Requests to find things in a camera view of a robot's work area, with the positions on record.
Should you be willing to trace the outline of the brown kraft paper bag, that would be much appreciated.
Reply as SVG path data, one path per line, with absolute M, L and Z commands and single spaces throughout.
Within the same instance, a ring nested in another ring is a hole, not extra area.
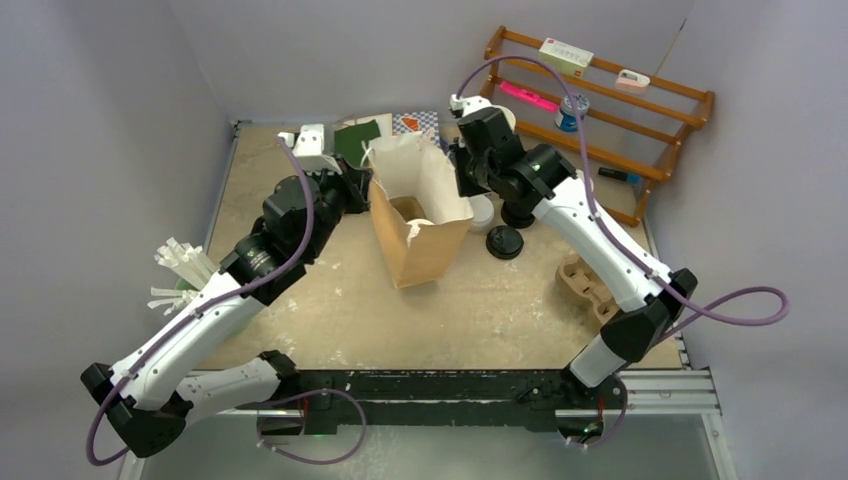
M 371 218 L 393 285 L 443 278 L 473 219 L 452 162 L 420 132 L 373 139 L 366 158 Z

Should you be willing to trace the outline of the brown pulp cup carrier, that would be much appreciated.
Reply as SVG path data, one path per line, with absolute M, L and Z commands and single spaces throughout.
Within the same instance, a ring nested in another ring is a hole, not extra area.
M 390 199 L 389 202 L 404 222 L 417 218 L 428 219 L 423 206 L 414 196 L 395 197 Z

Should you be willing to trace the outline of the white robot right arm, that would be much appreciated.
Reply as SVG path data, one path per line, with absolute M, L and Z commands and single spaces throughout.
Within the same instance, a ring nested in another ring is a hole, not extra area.
M 588 198 L 574 166 L 554 147 L 525 149 L 505 112 L 465 107 L 460 136 L 450 146 L 462 196 L 496 193 L 501 217 L 514 228 L 539 220 L 556 231 L 606 285 L 619 310 L 563 369 L 561 392 L 576 407 L 596 399 L 601 383 L 640 361 L 679 318 L 698 285 L 688 269 L 674 271 L 636 243 Z

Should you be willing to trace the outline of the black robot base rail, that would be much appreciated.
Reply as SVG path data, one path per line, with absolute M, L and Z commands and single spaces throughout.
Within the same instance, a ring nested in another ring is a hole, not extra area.
M 621 379 L 585 387 L 562 369 L 314 370 L 300 369 L 276 351 L 261 357 L 282 379 L 258 407 L 295 408 L 307 435 L 361 424 L 520 427 L 591 442 L 629 403 Z

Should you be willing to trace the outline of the single black cup lid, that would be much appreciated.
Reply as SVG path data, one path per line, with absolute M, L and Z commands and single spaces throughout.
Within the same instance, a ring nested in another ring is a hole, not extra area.
M 512 260 L 523 250 L 524 239 L 520 232 L 507 225 L 492 228 L 486 235 L 487 251 L 500 260 Z

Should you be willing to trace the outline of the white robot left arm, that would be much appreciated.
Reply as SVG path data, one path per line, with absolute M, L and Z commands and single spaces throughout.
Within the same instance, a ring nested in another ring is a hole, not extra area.
M 190 373 L 305 276 L 344 215 L 369 210 L 372 178 L 372 169 L 339 156 L 321 167 L 297 168 L 264 200 L 250 233 L 160 332 L 123 360 L 82 372 L 99 405 L 96 418 L 109 421 L 126 451 L 151 457 L 208 416 L 251 404 L 284 409 L 302 396 L 295 363 L 277 350 L 217 373 Z

